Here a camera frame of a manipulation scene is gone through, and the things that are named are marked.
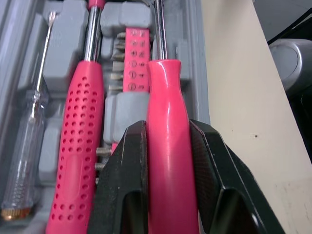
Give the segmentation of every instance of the gray plastic tool case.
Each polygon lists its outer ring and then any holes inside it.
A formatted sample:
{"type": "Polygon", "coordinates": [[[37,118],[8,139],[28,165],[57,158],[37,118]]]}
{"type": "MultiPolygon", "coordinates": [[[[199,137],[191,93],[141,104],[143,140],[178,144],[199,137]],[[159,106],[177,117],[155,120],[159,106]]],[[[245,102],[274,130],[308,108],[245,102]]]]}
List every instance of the gray plastic tool case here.
{"type": "MultiPolygon", "coordinates": [[[[189,117],[209,123],[205,44],[200,0],[165,0],[168,57],[182,62],[181,85],[189,117]]],[[[59,139],[64,102],[71,77],[82,60],[88,22],[84,0],[1,0],[0,7],[0,202],[23,110],[25,91],[32,88],[34,73],[47,32],[46,19],[56,10],[43,76],[50,93],[38,170],[40,197],[25,220],[0,221],[0,233],[42,234],[51,208],[56,181],[59,139]]],[[[107,2],[101,15],[106,101],[102,147],[118,141],[125,128],[145,119],[146,93],[108,91],[117,33],[126,27],[149,28],[155,38],[153,11],[141,2],[107,2]]],[[[156,44],[152,46],[156,58],[156,44]]]]}

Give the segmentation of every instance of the beige surface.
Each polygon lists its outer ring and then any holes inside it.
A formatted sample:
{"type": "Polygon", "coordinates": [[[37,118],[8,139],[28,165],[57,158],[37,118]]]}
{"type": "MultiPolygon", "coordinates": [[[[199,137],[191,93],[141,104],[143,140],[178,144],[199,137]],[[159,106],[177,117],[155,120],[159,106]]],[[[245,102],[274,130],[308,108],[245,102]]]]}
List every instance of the beige surface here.
{"type": "Polygon", "coordinates": [[[287,233],[312,233],[312,166],[251,0],[202,0],[211,124],[287,233]]]}

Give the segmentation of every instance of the perforated pink handle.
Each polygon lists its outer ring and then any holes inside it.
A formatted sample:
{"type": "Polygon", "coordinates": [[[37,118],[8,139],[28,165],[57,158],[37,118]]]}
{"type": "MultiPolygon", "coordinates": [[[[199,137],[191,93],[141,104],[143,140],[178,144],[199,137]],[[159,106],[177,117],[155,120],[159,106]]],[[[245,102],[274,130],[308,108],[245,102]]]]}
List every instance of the perforated pink handle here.
{"type": "Polygon", "coordinates": [[[85,234],[95,190],[104,107],[102,67],[81,61],[69,87],[47,234],[85,234]]]}
{"type": "Polygon", "coordinates": [[[149,233],[198,234],[190,126],[179,60],[151,61],[147,114],[149,233]]]}

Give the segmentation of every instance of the screwdriver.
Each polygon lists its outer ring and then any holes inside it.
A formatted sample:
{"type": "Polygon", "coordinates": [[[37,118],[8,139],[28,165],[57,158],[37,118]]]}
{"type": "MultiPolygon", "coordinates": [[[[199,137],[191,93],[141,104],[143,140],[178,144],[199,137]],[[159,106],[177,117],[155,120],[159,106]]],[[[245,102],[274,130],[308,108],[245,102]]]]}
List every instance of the screwdriver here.
{"type": "Polygon", "coordinates": [[[42,71],[55,17],[56,12],[52,11],[48,19],[48,33],[38,77],[34,81],[34,88],[26,92],[26,109],[20,121],[4,199],[1,204],[1,216],[7,221],[25,218],[35,203],[35,179],[44,133],[44,112],[49,100],[49,95],[42,85],[42,71]]]}
{"type": "Polygon", "coordinates": [[[69,86],[61,132],[58,173],[47,234],[85,234],[95,190],[96,149],[100,144],[104,83],[97,58],[104,0],[90,0],[84,60],[69,86]]]}
{"type": "Polygon", "coordinates": [[[151,4],[160,60],[147,64],[151,79],[146,120],[149,233],[198,234],[190,126],[180,87],[181,62],[167,60],[163,1],[151,4]]]}

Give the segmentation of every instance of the voltage tester screwdriver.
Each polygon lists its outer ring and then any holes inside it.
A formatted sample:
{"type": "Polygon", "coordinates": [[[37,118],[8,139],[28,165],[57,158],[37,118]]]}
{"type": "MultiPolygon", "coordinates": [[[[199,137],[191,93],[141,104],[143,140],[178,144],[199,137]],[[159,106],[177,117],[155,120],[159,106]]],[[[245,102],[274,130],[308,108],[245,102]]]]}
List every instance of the voltage tester screwdriver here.
{"type": "Polygon", "coordinates": [[[34,89],[26,93],[26,109],[20,121],[4,199],[1,204],[1,216],[4,220],[26,217],[35,203],[35,178],[44,133],[44,112],[49,100],[42,84],[42,71],[55,17],[56,12],[52,11],[48,19],[49,28],[39,74],[34,82],[34,89]]]}
{"type": "Polygon", "coordinates": [[[104,4],[104,0],[89,1],[84,60],[78,64],[67,94],[47,234],[84,234],[87,231],[104,107],[102,66],[97,63],[104,4]]]}

